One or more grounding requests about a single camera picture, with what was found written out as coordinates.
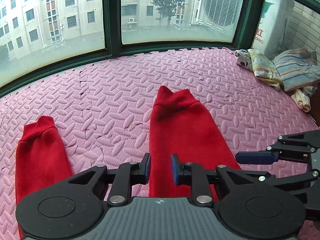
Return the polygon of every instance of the red garment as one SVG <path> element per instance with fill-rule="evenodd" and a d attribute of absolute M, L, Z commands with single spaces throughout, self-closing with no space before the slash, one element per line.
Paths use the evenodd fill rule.
<path fill-rule="evenodd" d="M 52 117 L 24 126 L 16 150 L 16 204 L 26 195 L 72 176 Z"/>
<path fill-rule="evenodd" d="M 173 183 L 170 155 L 215 170 L 240 169 L 207 108 L 189 90 L 173 93 L 161 86 L 150 118 L 150 197 L 190 196 L 190 187 Z"/>

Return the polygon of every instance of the pink floor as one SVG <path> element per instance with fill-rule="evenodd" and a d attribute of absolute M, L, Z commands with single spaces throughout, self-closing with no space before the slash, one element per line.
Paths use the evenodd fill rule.
<path fill-rule="evenodd" d="M 52 116 L 75 173 L 98 163 L 116 168 L 148 152 L 149 119 L 161 85 L 190 89 L 210 111 L 233 154 L 262 150 L 281 134 L 317 129 L 289 96 L 237 66 L 227 49 L 137 54 L 53 75 L 0 99 L 0 239 L 18 239 L 14 168 L 24 125 Z M 242 168 L 278 177 L 306 169 L 285 161 Z M 147 194 L 148 186 L 134 186 L 133 195 Z M 306 222 L 300 237 L 319 239 L 320 233 Z"/>

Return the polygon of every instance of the textured mat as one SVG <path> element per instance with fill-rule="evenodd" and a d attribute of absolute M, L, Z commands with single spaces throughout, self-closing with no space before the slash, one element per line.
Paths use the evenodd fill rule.
<path fill-rule="evenodd" d="M 15 149 L 25 124 L 52 116 L 75 173 L 98 163 L 116 168 L 148 152 L 149 119 L 160 85 L 190 89 L 209 109 L 233 154 L 262 150 L 280 134 L 317 129 L 289 96 L 237 66 L 227 49 L 138 54 L 53 75 L 0 99 L 0 239 L 18 239 Z M 306 167 L 279 161 L 242 168 L 283 177 Z M 133 189 L 133 195 L 147 194 L 148 186 Z M 320 238 L 311 222 L 300 235 L 303 240 Z"/>

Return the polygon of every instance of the silver bolt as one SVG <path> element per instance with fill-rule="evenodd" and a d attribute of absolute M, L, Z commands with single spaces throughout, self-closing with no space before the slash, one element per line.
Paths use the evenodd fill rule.
<path fill-rule="evenodd" d="M 110 198 L 110 202 L 114 204 L 119 204 L 119 203 L 122 203 L 123 201 L 125 201 L 125 198 L 120 195 L 115 195 Z"/>
<path fill-rule="evenodd" d="M 212 198 L 207 195 L 201 195 L 197 197 L 197 201 L 201 204 L 209 203 L 212 201 Z"/>

